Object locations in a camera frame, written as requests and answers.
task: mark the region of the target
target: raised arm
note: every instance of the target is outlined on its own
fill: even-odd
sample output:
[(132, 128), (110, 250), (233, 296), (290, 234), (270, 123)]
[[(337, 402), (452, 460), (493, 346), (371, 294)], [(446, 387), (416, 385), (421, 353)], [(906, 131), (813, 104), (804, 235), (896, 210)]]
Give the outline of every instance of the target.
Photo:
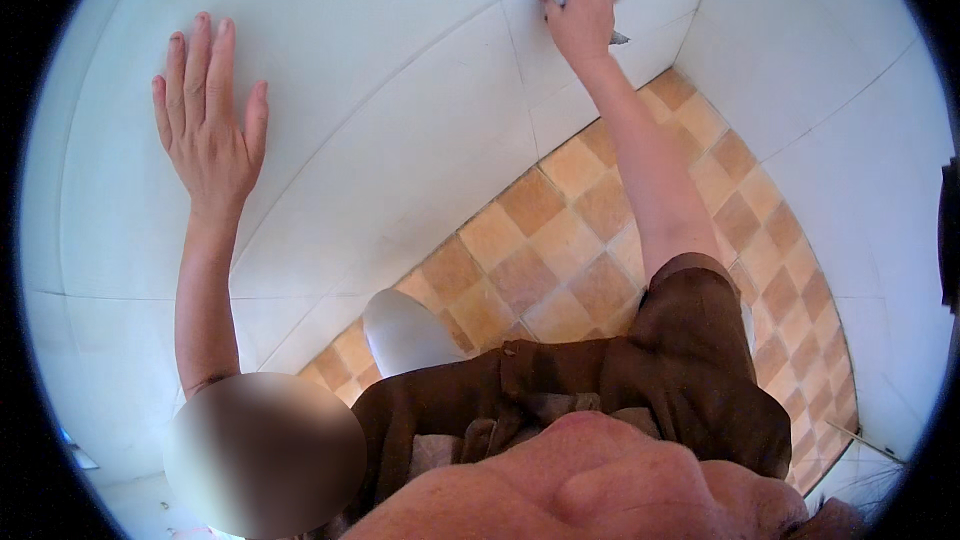
[(606, 123), (623, 186), (653, 276), (671, 258), (698, 252), (719, 259), (711, 217), (686, 161), (611, 56), (614, 0), (545, 0), (547, 25)]
[(187, 399), (240, 373), (228, 282), (240, 213), (267, 137), (266, 82), (249, 93), (243, 132), (234, 115), (234, 22), (220, 21), (212, 50), (211, 35), (208, 13), (194, 19), (189, 49), (174, 32), (166, 78), (151, 84), (160, 141), (190, 195), (174, 313), (176, 369)]

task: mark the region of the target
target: open hand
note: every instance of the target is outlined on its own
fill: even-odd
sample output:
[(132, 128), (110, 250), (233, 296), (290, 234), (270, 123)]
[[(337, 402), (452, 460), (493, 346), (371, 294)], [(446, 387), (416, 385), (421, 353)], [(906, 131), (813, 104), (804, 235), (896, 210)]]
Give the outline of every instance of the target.
[(543, 0), (547, 27), (560, 54), (580, 73), (596, 59), (610, 56), (615, 0)]
[(160, 142), (190, 195), (191, 214), (238, 221), (257, 184), (267, 139), (267, 83), (246, 99), (243, 131), (234, 114), (236, 29), (223, 18), (212, 49), (210, 14), (194, 18), (189, 49), (177, 31), (167, 48), (166, 77), (153, 78)]

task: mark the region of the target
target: orange floor tile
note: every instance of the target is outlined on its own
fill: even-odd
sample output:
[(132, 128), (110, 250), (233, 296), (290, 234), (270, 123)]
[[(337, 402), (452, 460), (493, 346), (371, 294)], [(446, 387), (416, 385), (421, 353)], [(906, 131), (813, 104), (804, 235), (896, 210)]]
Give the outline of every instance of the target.
[[(834, 299), (776, 185), (674, 69), (638, 91), (673, 131), (713, 216), (722, 262), (750, 308), (757, 382), (792, 420), (787, 482), (807, 492), (858, 429)], [(626, 331), (646, 285), (642, 238), (604, 122), (531, 167), (394, 286), (471, 356), (517, 338), (578, 342)], [(358, 319), (301, 376), (348, 405), (380, 379)]]

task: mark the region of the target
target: finger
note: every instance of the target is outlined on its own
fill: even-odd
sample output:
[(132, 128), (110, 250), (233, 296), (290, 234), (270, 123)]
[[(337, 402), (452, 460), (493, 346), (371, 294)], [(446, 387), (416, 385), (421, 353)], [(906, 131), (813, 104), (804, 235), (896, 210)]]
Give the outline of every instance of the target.
[(246, 154), (254, 163), (263, 163), (267, 148), (267, 119), (270, 106), (267, 104), (267, 82), (261, 80), (253, 84), (246, 99), (244, 114), (244, 142)]
[(186, 129), (186, 115), (184, 113), (185, 61), (186, 43), (184, 42), (184, 34), (177, 31), (170, 36), (170, 43), (167, 46), (167, 78), (163, 84), (166, 88), (167, 117), (170, 119), (170, 129), (174, 138), (183, 137)]
[(170, 129), (170, 117), (167, 115), (167, 89), (166, 81), (162, 75), (158, 75), (150, 82), (150, 88), (153, 94), (153, 117), (156, 119), (156, 131), (160, 134), (160, 143), (163, 150), (170, 152), (173, 145), (173, 132)]
[(190, 48), (183, 74), (183, 110), (186, 126), (195, 129), (207, 113), (207, 68), (210, 66), (210, 13), (201, 12), (193, 19)]
[(230, 18), (220, 20), (206, 74), (206, 117), (229, 118), (234, 111), (234, 48), (236, 30)]

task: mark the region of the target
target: brown clothing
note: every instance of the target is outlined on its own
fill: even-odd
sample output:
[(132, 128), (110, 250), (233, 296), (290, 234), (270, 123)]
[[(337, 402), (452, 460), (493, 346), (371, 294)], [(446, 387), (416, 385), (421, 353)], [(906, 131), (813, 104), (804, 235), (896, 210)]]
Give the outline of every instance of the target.
[(656, 272), (626, 336), (508, 341), (368, 388), (353, 406), (366, 475), (331, 525), (357, 522), (430, 462), (478, 462), (582, 409), (678, 442), (701, 461), (786, 477), (790, 418), (757, 386), (737, 286), (714, 258), (687, 253)]

